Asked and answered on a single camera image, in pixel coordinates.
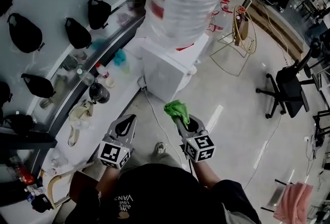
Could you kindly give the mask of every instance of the pink towel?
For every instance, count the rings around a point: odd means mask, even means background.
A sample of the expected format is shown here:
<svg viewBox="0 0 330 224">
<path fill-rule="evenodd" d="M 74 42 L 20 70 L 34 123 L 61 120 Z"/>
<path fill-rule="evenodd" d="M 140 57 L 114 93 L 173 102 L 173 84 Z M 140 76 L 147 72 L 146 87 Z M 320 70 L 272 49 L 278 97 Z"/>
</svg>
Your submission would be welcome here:
<svg viewBox="0 0 330 224">
<path fill-rule="evenodd" d="M 305 183 L 288 184 L 274 218 L 286 224 L 306 224 L 308 200 L 313 186 Z"/>
</svg>

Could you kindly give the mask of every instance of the gray floor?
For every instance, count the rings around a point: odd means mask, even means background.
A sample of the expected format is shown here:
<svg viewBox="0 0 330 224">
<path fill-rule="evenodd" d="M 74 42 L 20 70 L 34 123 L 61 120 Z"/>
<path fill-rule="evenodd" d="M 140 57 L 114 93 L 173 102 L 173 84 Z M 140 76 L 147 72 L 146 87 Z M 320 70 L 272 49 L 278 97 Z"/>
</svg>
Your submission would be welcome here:
<svg viewBox="0 0 330 224">
<path fill-rule="evenodd" d="M 197 66 L 197 74 L 178 93 L 176 99 L 186 103 L 189 113 L 200 118 L 205 124 L 208 124 L 210 120 L 216 120 L 215 115 L 219 114 L 217 110 L 221 108 L 219 105 L 223 107 L 210 133 L 217 150 L 214 158 L 208 163 L 220 178 L 240 182 L 243 187 L 246 187 L 245 192 L 261 221 L 272 224 L 279 221 L 272 217 L 272 213 L 260 210 L 260 207 L 267 206 L 275 191 L 281 188 L 274 182 L 275 178 L 285 182 L 291 178 L 292 182 L 307 181 L 308 184 L 314 185 L 310 203 L 315 205 L 318 205 L 330 191 L 330 181 L 324 181 L 320 191 L 317 192 L 318 173 L 321 171 L 327 139 L 324 146 L 319 149 L 317 159 L 308 175 L 306 175 L 307 145 L 304 141 L 305 136 L 311 136 L 314 133 L 312 115 L 324 110 L 325 104 L 315 87 L 308 85 L 304 86 L 310 106 L 308 113 L 301 109 L 293 119 L 288 115 L 280 119 L 279 108 L 272 119 L 265 118 L 272 99 L 264 94 L 256 94 L 255 89 L 257 87 L 270 88 L 266 73 L 275 76 L 277 71 L 286 64 L 282 49 L 263 30 L 259 27 L 256 29 L 258 43 L 256 53 L 249 57 L 239 77 L 224 72 L 207 56 L 224 45 L 216 42 L 204 54 L 202 63 Z M 230 47 L 218 52 L 216 60 L 231 73 L 239 72 L 244 63 L 239 54 Z M 300 74 L 299 79 L 306 79 L 304 73 Z M 163 111 L 164 102 L 150 93 L 148 97 L 155 107 L 160 124 L 169 134 L 173 145 L 179 150 L 180 137 L 173 121 Z M 143 92 L 137 96 L 126 113 L 136 114 L 138 117 L 133 143 L 141 155 L 147 157 L 153 151 L 155 144 L 163 141 L 167 144 L 168 152 L 179 161 L 164 132 L 158 126 Z M 260 160 L 265 144 L 267 147 Z M 308 155 L 310 151 L 311 146 L 308 145 Z M 186 167 L 187 160 L 181 152 L 179 153 L 183 160 L 183 167 Z M 103 166 L 97 165 L 91 168 L 96 178 L 99 178 L 104 170 L 104 167 L 102 169 L 101 167 Z M 330 178 L 330 174 L 324 173 L 323 178 L 325 180 Z"/>
</svg>

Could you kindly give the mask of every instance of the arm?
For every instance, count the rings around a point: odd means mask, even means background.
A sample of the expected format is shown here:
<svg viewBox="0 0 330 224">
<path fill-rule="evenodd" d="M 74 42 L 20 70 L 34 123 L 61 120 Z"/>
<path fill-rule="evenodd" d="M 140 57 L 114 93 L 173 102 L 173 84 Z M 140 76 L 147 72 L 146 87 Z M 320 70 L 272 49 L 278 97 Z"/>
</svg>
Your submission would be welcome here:
<svg viewBox="0 0 330 224">
<path fill-rule="evenodd" d="M 212 188 L 215 184 L 220 181 L 220 178 L 213 172 L 213 170 L 209 167 L 206 161 L 202 161 L 199 163 L 194 163 L 192 161 L 192 165 L 194 167 L 196 176 L 198 181 L 207 186 L 207 188 Z"/>
<path fill-rule="evenodd" d="M 96 186 L 97 191 L 101 192 L 101 198 L 107 198 L 111 195 L 118 181 L 119 170 L 107 167 Z"/>
</svg>

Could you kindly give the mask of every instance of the green cloth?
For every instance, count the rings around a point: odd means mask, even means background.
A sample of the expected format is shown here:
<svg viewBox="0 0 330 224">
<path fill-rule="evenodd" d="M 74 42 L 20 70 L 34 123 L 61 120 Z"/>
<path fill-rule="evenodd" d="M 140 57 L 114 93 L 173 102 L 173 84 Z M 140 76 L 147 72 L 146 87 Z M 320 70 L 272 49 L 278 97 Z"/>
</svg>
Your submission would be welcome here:
<svg viewBox="0 0 330 224">
<path fill-rule="evenodd" d="M 186 104 L 181 103 L 180 100 L 175 100 L 166 104 L 164 106 L 164 111 L 172 118 L 174 122 L 177 117 L 180 117 L 185 126 L 188 126 L 190 123 Z"/>
</svg>

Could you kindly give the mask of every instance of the pants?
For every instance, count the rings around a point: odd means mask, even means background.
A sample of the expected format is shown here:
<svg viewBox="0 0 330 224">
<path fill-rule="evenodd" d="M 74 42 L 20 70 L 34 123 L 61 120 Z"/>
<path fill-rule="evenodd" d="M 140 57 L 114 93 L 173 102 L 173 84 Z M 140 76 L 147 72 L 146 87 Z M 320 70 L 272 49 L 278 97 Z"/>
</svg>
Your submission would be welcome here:
<svg viewBox="0 0 330 224">
<path fill-rule="evenodd" d="M 134 151 L 127 161 L 127 163 L 123 166 L 123 168 L 120 170 L 120 175 L 122 175 L 125 172 L 131 171 L 139 166 L 145 165 L 145 164 L 165 164 L 172 167 L 181 168 L 182 167 L 176 162 L 175 159 L 168 153 L 164 152 L 163 154 L 152 154 L 150 157 L 150 162 L 148 162 L 145 159 L 142 159 L 140 155 L 137 153 L 137 151 Z"/>
</svg>

